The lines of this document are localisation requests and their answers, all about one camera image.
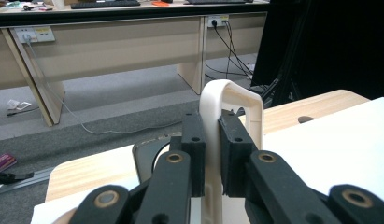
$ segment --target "white handle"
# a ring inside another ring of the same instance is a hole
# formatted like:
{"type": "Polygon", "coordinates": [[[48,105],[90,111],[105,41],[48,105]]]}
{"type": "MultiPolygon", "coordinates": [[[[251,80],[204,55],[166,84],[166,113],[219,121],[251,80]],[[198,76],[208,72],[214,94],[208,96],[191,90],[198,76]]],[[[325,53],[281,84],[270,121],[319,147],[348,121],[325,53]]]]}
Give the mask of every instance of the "white handle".
{"type": "Polygon", "coordinates": [[[220,127],[222,109],[236,112],[243,107],[246,130],[258,149],[263,146],[263,103],[260,95],[230,80],[206,84],[200,98],[200,115],[206,135],[206,196],[202,200],[202,223],[222,223],[222,187],[220,178],[220,127]]]}

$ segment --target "wall socket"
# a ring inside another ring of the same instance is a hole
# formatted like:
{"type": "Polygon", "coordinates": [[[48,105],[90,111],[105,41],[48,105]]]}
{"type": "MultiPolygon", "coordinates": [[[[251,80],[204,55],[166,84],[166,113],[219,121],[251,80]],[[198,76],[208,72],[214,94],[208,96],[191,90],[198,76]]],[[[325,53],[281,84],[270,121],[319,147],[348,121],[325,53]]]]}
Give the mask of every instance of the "wall socket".
{"type": "Polygon", "coordinates": [[[208,16],[208,27],[214,27],[212,24],[213,21],[217,22],[217,27],[225,26],[226,23],[224,21],[229,20],[229,15],[212,15],[208,16]]]}
{"type": "Polygon", "coordinates": [[[31,42],[55,41],[54,34],[49,26],[25,26],[14,28],[21,43],[26,43],[24,37],[29,35],[31,42]]]}

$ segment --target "desk leg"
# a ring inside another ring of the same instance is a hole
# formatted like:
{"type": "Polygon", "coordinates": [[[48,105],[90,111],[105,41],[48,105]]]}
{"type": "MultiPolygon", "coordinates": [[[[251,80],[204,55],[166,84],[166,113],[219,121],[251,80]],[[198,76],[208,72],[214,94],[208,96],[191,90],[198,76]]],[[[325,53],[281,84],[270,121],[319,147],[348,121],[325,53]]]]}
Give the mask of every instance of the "desk leg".
{"type": "Polygon", "coordinates": [[[33,53],[21,43],[14,29],[11,28],[10,32],[13,36],[13,45],[15,44],[15,47],[18,48],[17,53],[23,60],[23,66],[26,66],[28,70],[26,79],[31,90],[33,90],[34,97],[39,104],[46,123],[48,126],[59,123],[62,109],[60,100],[64,98],[63,83],[47,80],[40,70],[33,53]]]}
{"type": "Polygon", "coordinates": [[[201,94],[205,86],[204,62],[206,61],[206,17],[200,19],[200,35],[198,40],[198,50],[194,62],[178,64],[177,71],[180,76],[192,87],[197,94],[201,94]]]}

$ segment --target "white cable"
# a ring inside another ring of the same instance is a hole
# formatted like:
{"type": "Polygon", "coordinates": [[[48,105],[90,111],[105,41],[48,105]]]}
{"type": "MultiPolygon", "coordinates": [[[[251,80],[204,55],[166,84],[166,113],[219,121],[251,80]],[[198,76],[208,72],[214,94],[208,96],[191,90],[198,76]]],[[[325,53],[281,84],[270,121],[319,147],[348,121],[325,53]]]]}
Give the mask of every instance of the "white cable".
{"type": "Polygon", "coordinates": [[[139,130],[134,130],[134,131],[130,131],[130,132],[120,132],[120,131],[112,131],[112,130],[109,130],[109,131],[103,131],[103,132],[93,132],[89,129],[87,129],[85,126],[84,126],[84,122],[82,122],[78,116],[76,116],[70,109],[69,107],[65,104],[65,102],[61,99],[61,97],[59,97],[57,95],[57,93],[51,88],[49,82],[46,80],[46,76],[44,75],[42,69],[41,69],[41,66],[39,65],[39,61],[37,59],[37,56],[35,54],[35,51],[34,51],[34,48],[32,47],[31,45],[31,37],[29,35],[24,35],[22,37],[24,39],[24,41],[26,42],[26,44],[29,46],[29,49],[32,51],[32,54],[34,55],[34,58],[36,60],[36,63],[37,63],[37,66],[40,68],[40,71],[42,72],[42,75],[43,75],[43,79],[44,79],[44,84],[46,84],[48,87],[49,87],[49,90],[54,94],[55,98],[57,98],[57,100],[59,102],[61,102],[61,104],[66,108],[66,110],[78,121],[78,123],[81,125],[81,127],[88,133],[92,133],[92,134],[105,134],[105,133],[138,133],[138,132],[141,132],[141,131],[144,131],[144,130],[147,130],[147,129],[159,129],[159,128],[165,128],[165,127],[169,127],[169,126],[172,126],[174,124],[177,124],[177,123],[180,123],[181,120],[178,120],[178,121],[175,121],[175,122],[172,122],[172,123],[169,123],[169,124],[165,124],[165,125],[162,125],[162,126],[152,126],[152,127],[147,127],[147,128],[142,128],[142,129],[139,129],[139,130]]]}

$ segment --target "screw hole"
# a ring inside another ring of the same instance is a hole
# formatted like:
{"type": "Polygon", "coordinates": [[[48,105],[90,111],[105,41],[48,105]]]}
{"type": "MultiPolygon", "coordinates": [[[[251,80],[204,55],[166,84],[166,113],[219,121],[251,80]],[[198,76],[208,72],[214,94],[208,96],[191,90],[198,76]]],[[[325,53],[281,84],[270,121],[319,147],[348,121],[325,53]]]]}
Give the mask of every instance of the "screw hole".
{"type": "Polygon", "coordinates": [[[259,154],[259,160],[264,162],[275,162],[276,157],[267,153],[263,153],[263,154],[259,154]]]}
{"type": "Polygon", "coordinates": [[[176,163],[176,162],[183,161],[183,157],[179,154],[170,154],[166,157],[166,160],[169,162],[176,163]]]}
{"type": "Polygon", "coordinates": [[[358,190],[345,189],[342,192],[342,196],[349,203],[352,203],[362,208],[370,208],[373,206],[372,200],[364,193],[358,190]]]}
{"type": "Polygon", "coordinates": [[[158,214],[153,217],[151,221],[152,224],[167,224],[169,222],[169,217],[166,214],[158,214]]]}
{"type": "Polygon", "coordinates": [[[305,220],[310,224],[323,224],[322,218],[314,213],[307,213],[305,220]]]}
{"type": "Polygon", "coordinates": [[[106,208],[115,204],[119,199],[119,193],[114,190],[107,190],[96,196],[94,200],[95,206],[99,208],[106,208]]]}

